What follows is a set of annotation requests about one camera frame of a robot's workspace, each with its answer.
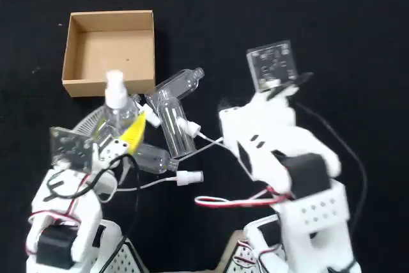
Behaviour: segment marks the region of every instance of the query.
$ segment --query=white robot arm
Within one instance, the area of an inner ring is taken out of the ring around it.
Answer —
[[[108,168],[113,158],[127,151],[128,145],[119,139],[112,140],[101,154],[94,144],[90,174],[70,169],[70,164],[63,160],[47,172],[31,204],[32,213],[29,218],[31,229],[26,240],[26,252],[29,255],[28,273],[59,270],[73,273],[89,272],[91,259],[95,257],[93,248],[95,235],[101,224],[109,222],[102,220],[99,195],[115,193],[117,179],[112,171],[105,172],[93,189],[74,199],[59,198],[51,194],[48,185],[51,184],[54,191],[60,195],[75,194],[92,182],[102,169]],[[108,233],[115,233],[114,237],[118,238],[120,233],[114,231],[117,226],[111,224]],[[53,245],[63,245],[69,240],[71,240],[69,254],[65,250],[56,256],[58,248]]]
[[[256,94],[243,107],[219,112],[224,145],[243,161],[252,180],[293,196],[272,205],[277,214],[244,228],[254,255],[269,273],[360,273],[345,188],[334,179],[341,163],[311,132],[296,126],[288,105],[287,97],[298,91],[289,42],[250,51],[247,59]],[[283,78],[289,81],[280,83]],[[282,246],[285,258],[273,253],[275,246]]]

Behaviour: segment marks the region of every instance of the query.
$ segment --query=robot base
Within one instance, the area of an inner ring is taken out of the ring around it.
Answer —
[[[48,267],[36,263],[36,256],[27,259],[27,273],[99,273],[121,240],[121,229],[114,222],[102,220],[105,226],[100,240],[100,248],[93,247],[88,257],[81,263],[76,263],[70,270]],[[143,265],[131,241],[123,244],[122,248],[109,264],[104,273],[143,273]]]

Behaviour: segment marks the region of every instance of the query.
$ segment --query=cardboard box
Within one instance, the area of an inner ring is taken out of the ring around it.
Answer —
[[[124,74],[129,93],[155,87],[152,11],[71,13],[63,86],[71,97],[104,96],[105,73]]]

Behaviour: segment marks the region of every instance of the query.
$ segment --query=transparent bottle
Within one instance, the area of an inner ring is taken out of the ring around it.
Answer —
[[[152,174],[162,174],[167,170],[176,172],[179,161],[172,159],[170,154],[156,146],[141,143],[134,153],[139,169]]]
[[[185,113],[177,98],[169,90],[159,92],[158,116],[162,121],[167,147],[172,158],[187,155],[196,150],[193,139],[177,124],[178,119],[186,120]]]
[[[138,112],[134,101],[128,96],[122,72],[108,71],[104,112],[92,132],[95,142],[103,148],[112,138],[120,137],[135,122]]]
[[[156,86],[154,92],[146,94],[146,101],[153,110],[157,110],[160,100],[159,92],[161,90],[167,90],[170,92],[171,96],[177,99],[182,99],[189,93],[192,93],[199,86],[199,80],[202,79],[204,75],[205,72],[200,67],[195,70],[181,70],[168,80],[165,80]]]

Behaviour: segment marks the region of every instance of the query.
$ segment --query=black tablecloth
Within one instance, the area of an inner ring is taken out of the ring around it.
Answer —
[[[70,12],[134,9],[154,11],[157,81],[182,68],[204,68],[183,106],[214,138],[220,100],[243,104],[254,92],[245,51],[291,40],[298,71],[315,73],[295,100],[326,117],[369,173],[353,240],[358,260],[366,272],[405,264],[408,0],[0,0],[2,272],[24,270],[26,220],[49,165],[49,127],[73,127],[103,102],[72,99],[61,85]],[[356,164],[319,122],[297,112],[299,124],[339,154],[339,179],[353,210],[361,188]],[[165,145],[160,130],[148,129],[146,140]],[[213,268],[232,231],[270,213],[194,205],[197,195],[235,199],[261,187],[226,151],[212,148],[182,168],[203,170],[205,182],[164,183],[141,193],[131,239],[151,270]],[[117,195],[104,207],[106,218],[126,228],[133,198]]]

